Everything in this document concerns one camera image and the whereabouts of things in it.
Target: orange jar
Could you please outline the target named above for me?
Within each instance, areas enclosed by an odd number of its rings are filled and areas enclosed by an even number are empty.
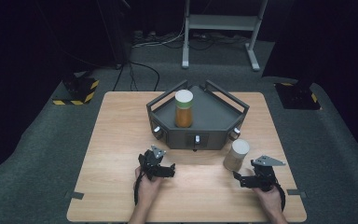
[[[191,106],[193,105],[193,93],[188,90],[180,90],[175,94],[176,111],[175,124],[179,128],[188,128],[193,123]]]

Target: jar lid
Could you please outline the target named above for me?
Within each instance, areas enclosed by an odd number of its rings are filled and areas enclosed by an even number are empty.
[[[245,156],[249,152],[249,144],[243,139],[235,140],[231,148],[238,156]]]
[[[193,105],[193,92],[179,90],[175,94],[176,105],[181,108],[189,108]]]

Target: hand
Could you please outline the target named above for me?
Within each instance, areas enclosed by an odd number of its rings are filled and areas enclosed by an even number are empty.
[[[281,194],[277,187],[273,186],[270,191],[264,192],[261,189],[252,189],[257,195],[269,220],[273,224],[287,223],[282,213]]]
[[[129,224],[142,224],[146,222],[149,209],[153,201],[155,201],[158,195],[159,187],[164,179],[163,177],[154,176],[152,180],[149,180],[147,175],[141,174],[141,167],[135,169],[135,180],[139,175],[143,176],[138,188],[138,203],[133,209]]]

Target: dark background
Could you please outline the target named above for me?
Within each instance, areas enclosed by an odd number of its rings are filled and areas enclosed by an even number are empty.
[[[32,0],[0,0],[0,163],[15,150],[63,76],[115,64],[117,59],[97,2],[61,2],[52,14],[59,18],[51,20],[51,25],[68,24],[69,28],[52,33],[39,7],[48,13],[57,1],[38,5]],[[158,35],[180,31],[184,2],[129,1],[133,21],[128,25]],[[192,12],[256,15],[259,1],[208,4],[193,0]],[[326,63],[314,74],[315,82],[329,94],[358,142],[358,1],[269,1],[258,39],[276,42],[264,76],[300,79],[309,69],[310,58],[320,49],[327,52],[322,57]],[[95,64],[80,63],[63,50]]]

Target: gray carpet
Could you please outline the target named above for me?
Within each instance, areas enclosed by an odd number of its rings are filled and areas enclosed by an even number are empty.
[[[206,47],[195,41],[190,45]],[[261,77],[272,48],[273,43],[256,42],[259,72],[252,71],[242,43],[191,49],[188,69],[181,67],[181,49],[164,46],[135,48],[131,60],[159,72],[157,91],[184,79],[193,85],[210,79],[227,91],[262,92],[296,184],[307,195],[303,199],[308,214],[305,223],[358,223],[358,145],[318,85],[311,89],[323,110],[282,107],[273,83],[294,81]],[[152,91],[156,74],[135,64],[132,69],[137,90]],[[67,195],[75,188],[103,95],[113,89],[118,74],[119,70],[110,68],[93,72],[91,76],[100,84],[88,105],[46,102],[13,155],[0,165],[0,223],[69,222]],[[116,91],[131,90],[136,91],[126,65]]]

